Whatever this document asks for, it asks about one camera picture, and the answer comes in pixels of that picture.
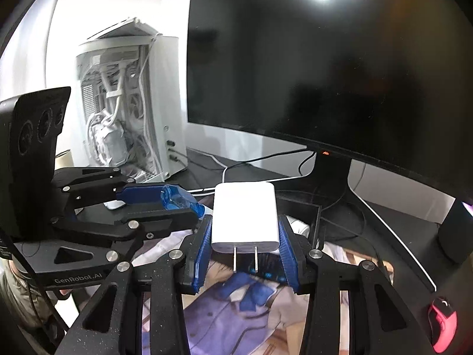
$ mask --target person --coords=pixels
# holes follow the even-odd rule
[[[48,325],[51,312],[39,291],[30,287],[31,298],[41,322],[31,305],[27,283],[12,260],[1,259],[0,297],[16,319],[17,325],[38,355],[49,355],[54,351],[43,332],[42,325]]]

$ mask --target white computer case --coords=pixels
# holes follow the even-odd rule
[[[80,46],[76,104],[91,166],[120,167],[138,183],[187,166],[178,73],[178,39],[136,18]]]

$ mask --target black speaker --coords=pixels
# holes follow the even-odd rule
[[[61,87],[0,103],[0,228],[14,241],[33,238],[44,222],[69,96]]]
[[[450,259],[463,263],[473,251],[473,207],[455,200],[438,229],[438,241]]]

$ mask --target pink computer mouse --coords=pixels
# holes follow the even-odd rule
[[[432,346],[439,354],[444,352],[456,332],[456,312],[445,298],[438,297],[429,307],[429,323],[432,330]]]

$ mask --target blue gripper pad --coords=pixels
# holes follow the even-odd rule
[[[207,224],[205,234],[202,239],[202,245],[199,248],[197,257],[195,258],[194,265],[194,280],[192,287],[195,293],[199,292],[199,289],[204,285],[205,276],[207,275],[207,269],[209,268],[210,256],[212,254],[211,243],[212,237],[212,219],[210,218]]]
[[[281,257],[282,267],[284,268],[284,273],[286,274],[286,279],[288,280],[288,285],[296,293],[299,290],[299,270],[297,267],[297,260],[292,250],[291,244],[289,242],[288,233],[283,225],[284,218],[287,222],[289,228],[291,228],[289,221],[285,216],[280,216],[278,218],[279,226],[279,255]]]
[[[124,201],[127,204],[138,203],[160,203],[161,190],[163,185],[135,185],[125,187],[121,192],[117,192],[117,200]]]

